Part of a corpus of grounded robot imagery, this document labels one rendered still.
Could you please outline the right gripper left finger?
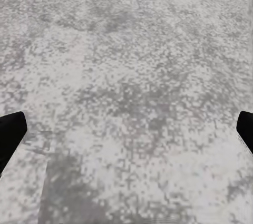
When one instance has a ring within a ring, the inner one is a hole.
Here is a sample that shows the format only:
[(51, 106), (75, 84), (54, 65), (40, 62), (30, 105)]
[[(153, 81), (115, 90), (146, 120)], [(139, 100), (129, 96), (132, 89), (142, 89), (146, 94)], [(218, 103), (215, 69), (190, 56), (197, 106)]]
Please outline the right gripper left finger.
[(22, 111), (0, 117), (0, 175), (26, 132)]

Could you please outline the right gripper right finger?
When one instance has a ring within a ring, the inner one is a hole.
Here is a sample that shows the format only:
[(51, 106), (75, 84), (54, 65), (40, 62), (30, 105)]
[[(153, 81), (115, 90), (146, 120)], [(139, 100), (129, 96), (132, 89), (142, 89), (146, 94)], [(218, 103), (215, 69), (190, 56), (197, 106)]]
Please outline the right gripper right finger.
[(253, 153), (253, 113), (240, 112), (237, 122), (237, 132)]

